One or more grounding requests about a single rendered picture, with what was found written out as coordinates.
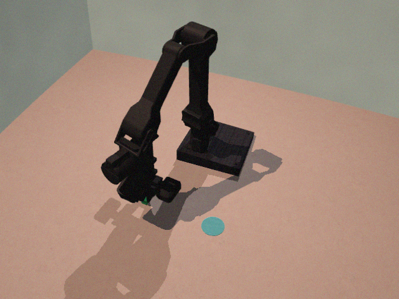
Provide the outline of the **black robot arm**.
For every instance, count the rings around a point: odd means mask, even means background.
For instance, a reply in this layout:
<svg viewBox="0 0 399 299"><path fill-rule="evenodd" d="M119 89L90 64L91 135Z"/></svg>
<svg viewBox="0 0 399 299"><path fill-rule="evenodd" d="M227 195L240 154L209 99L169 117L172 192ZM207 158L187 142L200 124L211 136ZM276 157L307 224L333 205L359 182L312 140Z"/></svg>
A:
<svg viewBox="0 0 399 299"><path fill-rule="evenodd" d="M181 42L181 44L179 44ZM182 110L182 121L191 128L186 145L189 150L207 153L219 124L214 121L213 109L208 103L209 57L216 50L218 33L204 25L189 22L177 29L172 39L162 48L162 55L148 85L136 104L125 115L114 143L119 150L102 163L103 175L119 184L117 192L131 203L144 201L149 183L139 167L153 161L153 141L161 123L160 110L182 66L189 60L190 102ZM124 138L128 135L132 139Z"/></svg>

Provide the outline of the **cyan circle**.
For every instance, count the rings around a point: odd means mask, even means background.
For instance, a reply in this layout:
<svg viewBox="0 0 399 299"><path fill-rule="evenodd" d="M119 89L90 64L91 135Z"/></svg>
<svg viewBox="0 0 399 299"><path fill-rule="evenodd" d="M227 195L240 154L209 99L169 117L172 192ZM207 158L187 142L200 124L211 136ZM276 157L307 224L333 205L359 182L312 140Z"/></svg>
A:
<svg viewBox="0 0 399 299"><path fill-rule="evenodd" d="M224 222L218 217L207 217L201 223L205 234L216 236L224 231Z"/></svg>

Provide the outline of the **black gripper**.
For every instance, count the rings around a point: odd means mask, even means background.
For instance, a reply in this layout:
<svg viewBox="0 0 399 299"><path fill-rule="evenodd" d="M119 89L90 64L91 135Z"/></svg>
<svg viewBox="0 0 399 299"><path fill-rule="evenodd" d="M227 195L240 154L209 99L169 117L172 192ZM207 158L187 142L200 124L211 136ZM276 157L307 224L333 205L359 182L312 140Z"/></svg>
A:
<svg viewBox="0 0 399 299"><path fill-rule="evenodd" d="M166 177L163 180L162 177L155 175L158 170L154 168L154 164L157 161L156 157L153 157L153 161L148 166L139 167L134 171L135 174L139 175L140 173L144 174L149 182L148 194L147 194L147 202L149 203L156 195L160 200L170 203L178 194L181 189L180 181L177 181L173 178Z"/></svg>

